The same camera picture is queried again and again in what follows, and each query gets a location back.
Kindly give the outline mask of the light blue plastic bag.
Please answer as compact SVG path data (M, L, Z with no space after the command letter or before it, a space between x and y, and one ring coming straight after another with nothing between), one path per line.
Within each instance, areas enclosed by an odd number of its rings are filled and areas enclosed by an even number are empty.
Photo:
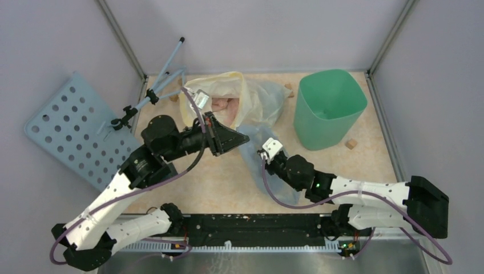
M263 194L269 195L263 181L262 158L257 152L268 139L279 140L279 138L271 128L265 125L242 124L237 128L237 131L249 137L249 142L239 146L239 152L251 173L255 185ZM270 175L269 173L265 175L269 189L279 201L291 206L296 206L299 203L299 192L291 188L278 176Z

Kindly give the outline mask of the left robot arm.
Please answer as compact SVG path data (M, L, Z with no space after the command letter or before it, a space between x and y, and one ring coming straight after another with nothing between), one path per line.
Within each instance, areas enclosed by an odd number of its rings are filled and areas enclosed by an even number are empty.
M120 166L102 193L74 220L52 228L56 245L63 245L63 263L92 271L122 248L145 238L183 229L183 214L172 203L136 219L117 223L117 218L146 192L181 178L172 172L173 160L196 154L198 164L205 150L220 156L246 144L249 137L221 124L211 112L179 130L174 119L159 115L142 131L143 145Z

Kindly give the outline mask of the translucent white yellow trash bag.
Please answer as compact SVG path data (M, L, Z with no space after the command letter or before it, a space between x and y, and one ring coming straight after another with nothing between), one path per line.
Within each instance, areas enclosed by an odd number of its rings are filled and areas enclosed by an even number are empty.
M290 93L282 84L246 77L238 71L195 78L186 82L183 87L187 90L201 89L210 96L205 107L200 110L201 114L212 112L213 98L239 98L237 117L227 126L232 129L241 124L272 127L282 114L284 102Z

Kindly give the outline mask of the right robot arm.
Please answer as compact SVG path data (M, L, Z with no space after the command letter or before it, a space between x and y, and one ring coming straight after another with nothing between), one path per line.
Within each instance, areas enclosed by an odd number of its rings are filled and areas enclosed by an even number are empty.
M342 235L356 229L398 227L434 239L448 236L449 197L423 176L412 176L408 182L365 182L315 170L301 155L258 153L268 174L305 191L312 203L338 205L332 221Z

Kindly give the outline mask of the green plastic trash bin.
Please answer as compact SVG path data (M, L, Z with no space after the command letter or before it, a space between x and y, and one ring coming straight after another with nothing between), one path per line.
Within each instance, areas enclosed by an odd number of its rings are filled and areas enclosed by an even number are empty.
M309 74L299 82L293 127L304 148L323 150L342 141L367 105L349 72L333 69Z

